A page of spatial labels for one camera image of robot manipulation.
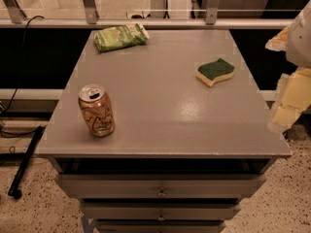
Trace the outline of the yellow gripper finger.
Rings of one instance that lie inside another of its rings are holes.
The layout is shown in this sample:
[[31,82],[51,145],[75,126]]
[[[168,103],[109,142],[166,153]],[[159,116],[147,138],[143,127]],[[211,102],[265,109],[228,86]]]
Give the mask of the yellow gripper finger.
[[289,35],[290,27],[285,27],[282,31],[280,31],[277,35],[271,38],[266,44],[265,47],[268,50],[273,51],[285,51],[287,47],[288,35]]
[[268,128],[283,133],[311,106],[311,69],[298,67],[291,75],[283,74],[277,83]]

